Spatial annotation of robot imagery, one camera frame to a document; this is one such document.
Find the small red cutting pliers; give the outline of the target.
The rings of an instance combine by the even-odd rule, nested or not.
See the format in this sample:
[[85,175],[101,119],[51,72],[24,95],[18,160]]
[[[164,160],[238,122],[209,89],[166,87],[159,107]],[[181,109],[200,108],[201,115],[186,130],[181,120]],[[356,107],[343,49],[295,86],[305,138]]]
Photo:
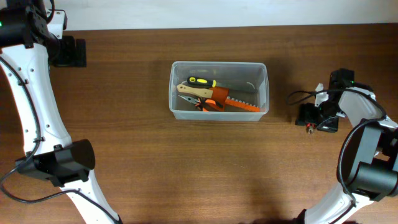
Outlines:
[[313,134],[314,133],[314,124],[307,124],[307,133],[308,134]]

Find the orange screwdriver bit holder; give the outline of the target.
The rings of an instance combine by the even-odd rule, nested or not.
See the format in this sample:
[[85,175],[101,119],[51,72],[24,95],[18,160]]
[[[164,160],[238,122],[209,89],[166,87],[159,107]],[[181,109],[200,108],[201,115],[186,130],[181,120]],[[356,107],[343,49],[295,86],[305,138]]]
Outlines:
[[249,103],[246,103],[244,101],[240,101],[237,100],[235,98],[231,98],[231,97],[227,97],[227,99],[225,99],[224,103],[226,105],[230,105],[236,108],[240,108],[246,111],[252,111],[252,112],[260,112],[260,108],[255,106],[255,105],[250,105]]

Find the orange scraper wooden handle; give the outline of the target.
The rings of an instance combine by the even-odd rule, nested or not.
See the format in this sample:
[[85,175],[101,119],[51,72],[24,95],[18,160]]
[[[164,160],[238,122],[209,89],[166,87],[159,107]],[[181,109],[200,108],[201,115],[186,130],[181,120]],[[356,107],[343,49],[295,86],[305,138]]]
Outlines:
[[177,85],[177,91],[180,95],[192,96],[194,98],[209,98],[221,103],[225,110],[225,99],[229,94],[227,88],[214,87],[214,88],[194,88],[184,84]]

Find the file black yellow handle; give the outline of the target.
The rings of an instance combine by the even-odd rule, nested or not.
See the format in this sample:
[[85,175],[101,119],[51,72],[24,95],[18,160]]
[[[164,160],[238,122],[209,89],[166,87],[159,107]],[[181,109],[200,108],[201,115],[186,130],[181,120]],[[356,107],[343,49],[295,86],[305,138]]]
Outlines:
[[200,77],[188,77],[187,82],[191,85],[205,86],[209,88],[221,87],[230,90],[243,91],[248,93],[256,93],[254,85],[250,83],[226,83],[218,82],[217,80],[205,79]]

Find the long nose pliers orange black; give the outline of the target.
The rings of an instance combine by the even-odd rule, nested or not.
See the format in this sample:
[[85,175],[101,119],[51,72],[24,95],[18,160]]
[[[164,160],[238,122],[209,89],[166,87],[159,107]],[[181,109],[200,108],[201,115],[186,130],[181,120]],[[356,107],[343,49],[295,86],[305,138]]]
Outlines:
[[208,108],[212,108],[216,111],[224,111],[224,106],[221,103],[209,98],[194,98],[186,95],[179,95],[179,97],[194,104],[199,111],[209,112]]

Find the clear plastic container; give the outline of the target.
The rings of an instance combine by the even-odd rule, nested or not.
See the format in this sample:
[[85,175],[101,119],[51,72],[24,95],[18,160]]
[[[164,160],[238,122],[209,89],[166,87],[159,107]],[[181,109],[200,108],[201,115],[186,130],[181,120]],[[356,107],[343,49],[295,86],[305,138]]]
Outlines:
[[[250,83],[254,85],[256,93],[228,89],[228,96],[255,105],[260,108],[260,112],[246,111],[226,104],[224,111],[216,111],[212,108],[208,108],[209,112],[199,111],[194,104],[179,97],[177,85],[184,84],[194,88],[209,87],[191,85],[187,82],[188,77],[200,77],[226,83]],[[169,108],[176,119],[259,121],[269,110],[269,82],[266,66],[263,63],[254,62],[174,62],[169,83]]]

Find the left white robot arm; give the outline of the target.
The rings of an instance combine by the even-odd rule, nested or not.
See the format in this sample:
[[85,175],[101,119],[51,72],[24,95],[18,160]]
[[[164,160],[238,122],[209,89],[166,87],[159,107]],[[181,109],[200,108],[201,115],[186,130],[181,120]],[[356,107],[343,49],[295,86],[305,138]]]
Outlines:
[[86,42],[64,35],[68,17],[43,0],[1,2],[1,70],[20,117],[24,157],[13,172],[46,180],[72,200],[87,223],[120,223],[95,176],[87,139],[72,141],[54,97],[50,67],[85,67]]

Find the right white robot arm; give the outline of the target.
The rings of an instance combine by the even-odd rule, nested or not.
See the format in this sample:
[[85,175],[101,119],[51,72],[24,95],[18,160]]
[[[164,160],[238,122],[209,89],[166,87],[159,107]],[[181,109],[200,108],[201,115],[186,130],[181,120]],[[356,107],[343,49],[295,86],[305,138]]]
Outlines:
[[344,140],[336,167],[337,184],[312,208],[304,209],[294,223],[346,223],[361,208],[384,197],[397,196],[397,123],[376,101],[373,89],[354,80],[354,71],[331,72],[329,86],[318,84],[307,92],[295,125],[307,133],[335,133],[340,118],[352,130]]

